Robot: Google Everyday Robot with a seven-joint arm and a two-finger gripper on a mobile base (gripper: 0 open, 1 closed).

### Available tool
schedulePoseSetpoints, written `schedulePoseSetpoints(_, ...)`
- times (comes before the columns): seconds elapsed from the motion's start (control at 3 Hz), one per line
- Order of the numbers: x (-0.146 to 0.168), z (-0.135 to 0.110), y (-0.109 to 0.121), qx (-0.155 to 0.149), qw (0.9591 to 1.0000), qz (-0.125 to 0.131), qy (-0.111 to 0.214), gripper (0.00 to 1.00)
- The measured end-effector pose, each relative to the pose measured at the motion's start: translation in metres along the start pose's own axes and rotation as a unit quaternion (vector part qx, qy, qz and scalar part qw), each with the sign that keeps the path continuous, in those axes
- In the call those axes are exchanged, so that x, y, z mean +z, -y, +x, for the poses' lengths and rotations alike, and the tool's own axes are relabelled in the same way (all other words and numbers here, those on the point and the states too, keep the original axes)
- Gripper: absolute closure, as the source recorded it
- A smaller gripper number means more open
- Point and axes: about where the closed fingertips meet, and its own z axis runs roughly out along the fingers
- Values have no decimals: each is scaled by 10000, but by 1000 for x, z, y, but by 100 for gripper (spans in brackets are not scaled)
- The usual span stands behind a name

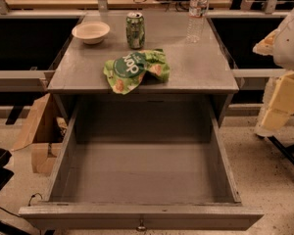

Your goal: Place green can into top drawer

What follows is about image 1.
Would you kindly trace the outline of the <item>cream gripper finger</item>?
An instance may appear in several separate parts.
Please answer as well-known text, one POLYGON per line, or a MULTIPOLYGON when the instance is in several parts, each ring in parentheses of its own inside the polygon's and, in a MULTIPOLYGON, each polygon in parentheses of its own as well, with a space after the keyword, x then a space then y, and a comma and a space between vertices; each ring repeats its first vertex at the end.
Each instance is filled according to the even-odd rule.
POLYGON ((260 127, 277 131, 294 115, 294 71, 289 71, 275 81, 260 127))

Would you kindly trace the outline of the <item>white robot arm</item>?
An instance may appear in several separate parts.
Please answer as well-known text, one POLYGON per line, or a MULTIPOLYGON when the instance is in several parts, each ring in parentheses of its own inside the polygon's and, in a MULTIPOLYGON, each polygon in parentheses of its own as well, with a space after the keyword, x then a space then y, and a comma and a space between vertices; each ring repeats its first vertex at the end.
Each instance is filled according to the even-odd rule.
POLYGON ((255 133, 272 136, 294 115, 294 8, 253 52, 273 56, 274 63, 286 70, 279 78, 271 77, 266 84, 255 133))

